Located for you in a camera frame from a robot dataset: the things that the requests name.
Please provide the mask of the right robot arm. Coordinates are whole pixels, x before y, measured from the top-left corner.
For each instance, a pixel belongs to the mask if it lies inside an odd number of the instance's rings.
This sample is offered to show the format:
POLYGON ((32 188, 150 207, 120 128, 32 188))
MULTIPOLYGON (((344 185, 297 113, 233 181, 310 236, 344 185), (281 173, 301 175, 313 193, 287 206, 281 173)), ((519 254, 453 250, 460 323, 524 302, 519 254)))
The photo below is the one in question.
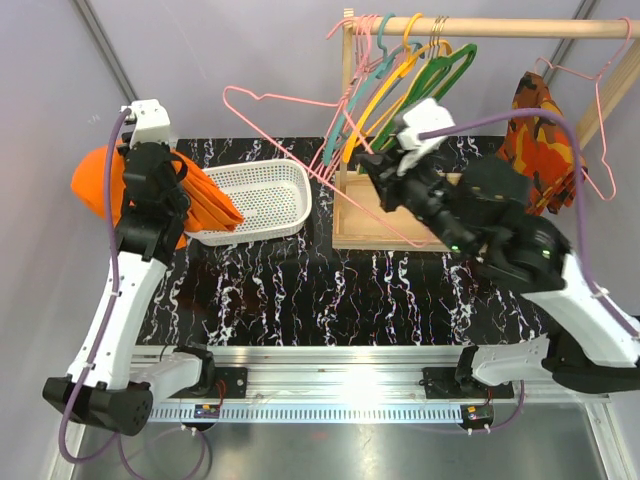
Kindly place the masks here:
POLYGON ((451 182, 426 160, 401 172, 398 154, 360 153, 358 162, 386 212, 408 210, 478 276, 537 305, 555 327, 532 340, 462 350, 441 393, 482 398, 515 381, 550 379, 585 394, 639 388, 638 321, 591 291, 576 251, 555 225, 526 211, 531 182, 494 155, 451 182))

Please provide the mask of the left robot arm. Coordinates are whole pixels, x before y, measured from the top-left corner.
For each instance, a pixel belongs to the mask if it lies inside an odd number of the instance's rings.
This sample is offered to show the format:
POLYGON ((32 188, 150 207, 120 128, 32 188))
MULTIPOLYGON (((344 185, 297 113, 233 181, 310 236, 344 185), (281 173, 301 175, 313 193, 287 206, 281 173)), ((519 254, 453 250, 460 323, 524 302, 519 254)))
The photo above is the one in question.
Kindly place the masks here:
POLYGON ((117 263, 82 348, 67 373, 48 378, 42 391, 75 423, 134 436, 156 403, 179 392, 205 397, 215 389, 214 358, 203 347, 177 347, 160 362, 131 372, 142 320, 184 232, 188 197, 180 183, 187 167, 174 167, 177 158, 155 142, 137 143, 125 155, 117 263))

